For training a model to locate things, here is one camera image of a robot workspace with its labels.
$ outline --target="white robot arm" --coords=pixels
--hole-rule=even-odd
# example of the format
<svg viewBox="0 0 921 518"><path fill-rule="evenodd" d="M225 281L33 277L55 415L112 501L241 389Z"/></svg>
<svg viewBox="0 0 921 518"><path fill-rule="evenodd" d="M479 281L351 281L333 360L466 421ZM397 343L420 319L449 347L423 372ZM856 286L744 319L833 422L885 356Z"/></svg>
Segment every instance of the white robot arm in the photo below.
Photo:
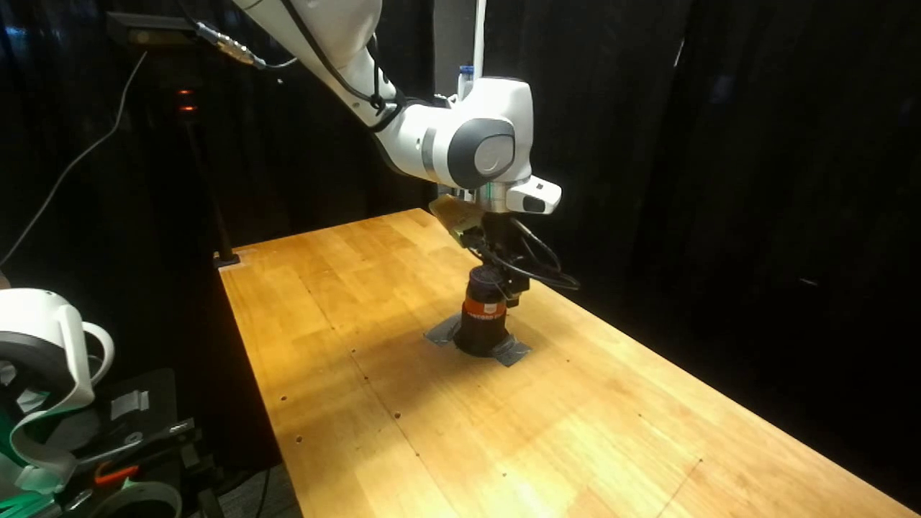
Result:
<svg viewBox="0 0 921 518"><path fill-rule="evenodd" d="M235 0L315 75L405 175L466 191L487 214L551 214L560 186L533 175L533 94L520 80L478 78L449 106L405 103L367 44L383 0Z"/></svg>

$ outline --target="wood grain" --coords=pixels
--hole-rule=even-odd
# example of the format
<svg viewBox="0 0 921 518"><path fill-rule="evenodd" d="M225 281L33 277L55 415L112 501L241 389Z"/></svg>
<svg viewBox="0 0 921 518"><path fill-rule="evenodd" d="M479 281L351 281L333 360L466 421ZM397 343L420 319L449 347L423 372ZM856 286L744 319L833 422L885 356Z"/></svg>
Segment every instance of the wood grain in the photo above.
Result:
<svg viewBox="0 0 921 518"><path fill-rule="evenodd" d="M305 516L911 516L538 281L513 368L430 346L474 260L423 211L238 257L222 281Z"/></svg>

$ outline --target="black background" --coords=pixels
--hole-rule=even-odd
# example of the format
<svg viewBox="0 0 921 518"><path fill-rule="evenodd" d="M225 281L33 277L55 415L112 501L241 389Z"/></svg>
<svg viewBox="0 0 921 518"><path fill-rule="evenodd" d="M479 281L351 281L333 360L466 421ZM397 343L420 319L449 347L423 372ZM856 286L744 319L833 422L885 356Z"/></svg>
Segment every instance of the black background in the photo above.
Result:
<svg viewBox="0 0 921 518"><path fill-rule="evenodd" d="M285 57L225 0L0 6L2 252L115 114L137 54L102 11L186 11ZM410 94L430 94L428 8L389 0L379 22ZM487 75L533 84L533 162L567 199L530 225L586 286L574 303L921 506L921 4L491 0ZM243 244L423 206L430 186L390 175L305 71L157 48L120 132L5 265L110 329L112 378L174 368L218 461L259 467L275 452L212 270L210 199Z"/></svg>

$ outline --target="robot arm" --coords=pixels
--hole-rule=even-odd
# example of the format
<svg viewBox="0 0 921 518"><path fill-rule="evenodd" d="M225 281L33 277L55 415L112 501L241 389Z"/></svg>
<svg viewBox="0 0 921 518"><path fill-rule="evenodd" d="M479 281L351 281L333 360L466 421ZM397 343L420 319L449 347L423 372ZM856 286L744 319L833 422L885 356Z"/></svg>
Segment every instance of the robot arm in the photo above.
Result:
<svg viewBox="0 0 921 518"><path fill-rule="evenodd" d="M533 94L520 80L478 78L449 106L405 103L367 44L379 0L235 0L315 75L405 175L466 191L487 214L551 214L560 186L533 175Z"/></svg>

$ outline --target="wooden table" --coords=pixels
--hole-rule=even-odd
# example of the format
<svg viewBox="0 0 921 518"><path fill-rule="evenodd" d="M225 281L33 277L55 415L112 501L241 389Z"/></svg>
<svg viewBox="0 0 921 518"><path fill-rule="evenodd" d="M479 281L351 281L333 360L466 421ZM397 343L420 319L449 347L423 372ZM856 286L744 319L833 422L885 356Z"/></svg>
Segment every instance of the wooden table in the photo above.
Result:
<svg viewBox="0 0 921 518"><path fill-rule="evenodd" d="M533 281L513 368L430 346L478 265L423 211L225 267L302 516L911 516Z"/></svg>

